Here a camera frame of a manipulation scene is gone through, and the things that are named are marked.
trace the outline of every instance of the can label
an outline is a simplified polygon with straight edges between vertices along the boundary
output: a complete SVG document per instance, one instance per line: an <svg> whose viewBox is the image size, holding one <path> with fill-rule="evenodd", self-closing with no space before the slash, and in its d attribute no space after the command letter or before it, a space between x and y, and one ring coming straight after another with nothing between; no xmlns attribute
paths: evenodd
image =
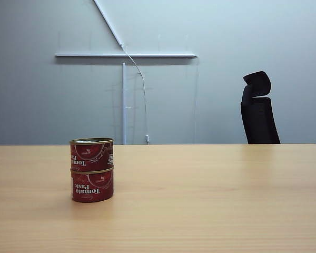
<svg viewBox="0 0 316 253"><path fill-rule="evenodd" d="M71 169L73 171L97 171L112 168L113 143L71 144Z"/></svg>
<svg viewBox="0 0 316 253"><path fill-rule="evenodd" d="M72 172L72 199L78 202L97 202L113 195L113 170L96 174Z"/></svg>

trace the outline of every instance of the black office chair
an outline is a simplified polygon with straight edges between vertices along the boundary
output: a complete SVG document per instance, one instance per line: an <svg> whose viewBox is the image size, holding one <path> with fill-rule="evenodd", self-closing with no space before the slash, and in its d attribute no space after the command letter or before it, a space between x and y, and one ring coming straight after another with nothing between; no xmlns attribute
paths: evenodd
<svg viewBox="0 0 316 253"><path fill-rule="evenodd" d="M241 115L248 144L280 144L270 98L270 80L263 71L243 77L247 86L243 90Z"/></svg>

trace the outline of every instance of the stacked cans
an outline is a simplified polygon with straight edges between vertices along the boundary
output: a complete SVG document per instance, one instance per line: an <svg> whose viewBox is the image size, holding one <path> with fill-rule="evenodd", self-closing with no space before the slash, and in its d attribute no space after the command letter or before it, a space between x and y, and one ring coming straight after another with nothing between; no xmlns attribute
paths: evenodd
<svg viewBox="0 0 316 253"><path fill-rule="evenodd" d="M85 138L70 141L72 199L97 202L111 198L113 184L113 139Z"/></svg>

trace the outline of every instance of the metal rim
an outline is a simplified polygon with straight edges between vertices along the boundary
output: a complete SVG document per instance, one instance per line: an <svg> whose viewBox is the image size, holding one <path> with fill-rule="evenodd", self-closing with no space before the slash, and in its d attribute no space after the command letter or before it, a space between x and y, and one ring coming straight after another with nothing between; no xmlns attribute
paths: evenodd
<svg viewBox="0 0 316 253"><path fill-rule="evenodd" d="M70 171L74 174L98 174L98 173L105 173L108 171L112 171L114 169L114 166L112 166L109 169L105 169L105 170L96 170L96 171L74 171L72 169L70 169Z"/></svg>
<svg viewBox="0 0 316 253"><path fill-rule="evenodd" d="M81 138L74 139L70 141L73 145L94 145L94 144L105 144L112 143L114 140L112 138Z"/></svg>

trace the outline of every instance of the wood grain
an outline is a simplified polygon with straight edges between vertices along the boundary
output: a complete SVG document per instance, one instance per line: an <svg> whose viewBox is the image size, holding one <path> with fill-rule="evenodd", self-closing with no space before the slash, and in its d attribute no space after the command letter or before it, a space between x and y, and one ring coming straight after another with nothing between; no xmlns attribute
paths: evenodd
<svg viewBox="0 0 316 253"><path fill-rule="evenodd" d="M316 252L316 145L116 145L71 200L68 146L0 146L0 252Z"/></svg>

